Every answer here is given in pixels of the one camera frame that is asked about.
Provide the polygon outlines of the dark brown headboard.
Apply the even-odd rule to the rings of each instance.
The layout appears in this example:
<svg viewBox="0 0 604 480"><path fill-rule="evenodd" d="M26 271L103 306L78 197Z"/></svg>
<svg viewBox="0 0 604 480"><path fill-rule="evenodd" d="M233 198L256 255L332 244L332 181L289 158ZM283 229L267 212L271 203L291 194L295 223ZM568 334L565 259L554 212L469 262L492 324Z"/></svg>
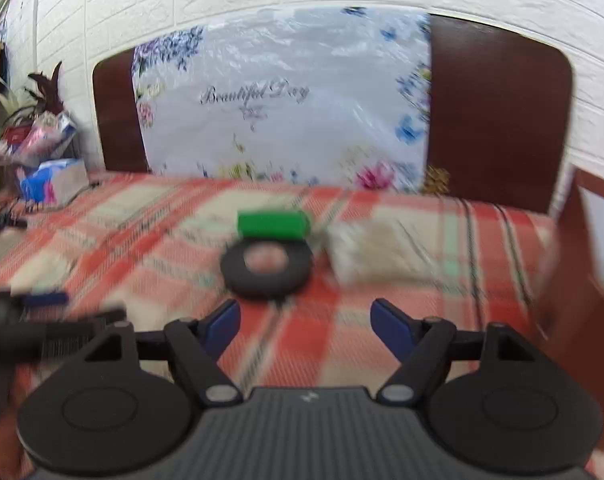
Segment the dark brown headboard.
<svg viewBox="0 0 604 480"><path fill-rule="evenodd" d="M548 210L570 116L569 61L515 32L428 14L430 130L415 193ZM108 169L152 172L131 83L136 47L96 64L94 102Z"/></svg>

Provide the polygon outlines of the black tape roll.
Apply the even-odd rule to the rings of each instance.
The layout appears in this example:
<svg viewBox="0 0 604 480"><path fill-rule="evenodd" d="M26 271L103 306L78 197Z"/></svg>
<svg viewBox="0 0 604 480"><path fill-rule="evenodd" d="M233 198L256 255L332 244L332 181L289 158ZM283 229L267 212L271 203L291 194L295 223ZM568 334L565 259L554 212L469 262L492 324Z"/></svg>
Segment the black tape roll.
<svg viewBox="0 0 604 480"><path fill-rule="evenodd" d="M239 297L281 299L308 282L313 264L305 242L239 240L221 256L221 276Z"/></svg>

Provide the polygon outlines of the cotton swabs bag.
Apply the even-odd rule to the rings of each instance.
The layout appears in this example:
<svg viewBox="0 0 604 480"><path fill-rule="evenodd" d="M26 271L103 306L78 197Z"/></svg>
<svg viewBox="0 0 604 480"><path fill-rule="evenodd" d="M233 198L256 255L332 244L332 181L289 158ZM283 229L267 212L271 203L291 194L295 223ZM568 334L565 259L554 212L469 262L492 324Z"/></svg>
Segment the cotton swabs bag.
<svg viewBox="0 0 604 480"><path fill-rule="evenodd" d="M326 251L343 287L439 278L439 266L417 232L397 220L336 223L326 230Z"/></svg>

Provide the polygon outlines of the potted plant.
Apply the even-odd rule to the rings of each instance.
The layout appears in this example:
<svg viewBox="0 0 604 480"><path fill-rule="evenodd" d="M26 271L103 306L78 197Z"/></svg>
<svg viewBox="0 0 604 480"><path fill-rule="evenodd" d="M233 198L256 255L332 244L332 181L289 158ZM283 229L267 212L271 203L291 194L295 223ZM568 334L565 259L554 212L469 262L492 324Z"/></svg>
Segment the potted plant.
<svg viewBox="0 0 604 480"><path fill-rule="evenodd" d="M35 84L22 102L0 77L0 171L14 190L42 164L60 159L78 133L60 96L62 64L52 73L30 73Z"/></svg>

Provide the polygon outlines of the red cardboard box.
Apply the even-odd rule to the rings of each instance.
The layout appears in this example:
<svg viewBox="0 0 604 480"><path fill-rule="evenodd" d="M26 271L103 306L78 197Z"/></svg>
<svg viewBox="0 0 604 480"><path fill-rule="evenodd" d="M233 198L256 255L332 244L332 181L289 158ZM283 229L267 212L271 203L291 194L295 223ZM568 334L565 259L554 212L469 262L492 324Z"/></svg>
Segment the red cardboard box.
<svg viewBox="0 0 604 480"><path fill-rule="evenodd" d="M587 199L604 203L604 179L577 169L540 265L530 313L536 343L564 366L604 359L604 281ZM604 220L604 212L598 216Z"/></svg>

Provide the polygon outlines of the red plaid bedsheet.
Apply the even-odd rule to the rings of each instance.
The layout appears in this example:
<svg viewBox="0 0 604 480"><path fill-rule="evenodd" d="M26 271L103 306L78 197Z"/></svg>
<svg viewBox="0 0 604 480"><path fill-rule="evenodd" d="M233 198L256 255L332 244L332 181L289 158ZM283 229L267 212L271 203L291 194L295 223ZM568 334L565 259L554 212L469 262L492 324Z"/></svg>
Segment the red plaid bedsheet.
<svg viewBox="0 0 604 480"><path fill-rule="evenodd" d="M0 217L0 479L595 479L541 214L119 174Z"/></svg>

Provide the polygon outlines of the blue tissue pack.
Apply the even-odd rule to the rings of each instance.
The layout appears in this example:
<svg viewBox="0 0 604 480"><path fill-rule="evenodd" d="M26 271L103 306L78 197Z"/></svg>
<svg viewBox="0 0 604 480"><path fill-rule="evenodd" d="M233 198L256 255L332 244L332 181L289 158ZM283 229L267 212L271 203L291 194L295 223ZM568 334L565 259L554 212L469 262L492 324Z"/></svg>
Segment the blue tissue pack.
<svg viewBox="0 0 604 480"><path fill-rule="evenodd" d="M71 158L42 162L17 182L22 200L45 207L64 207L90 186L85 162Z"/></svg>

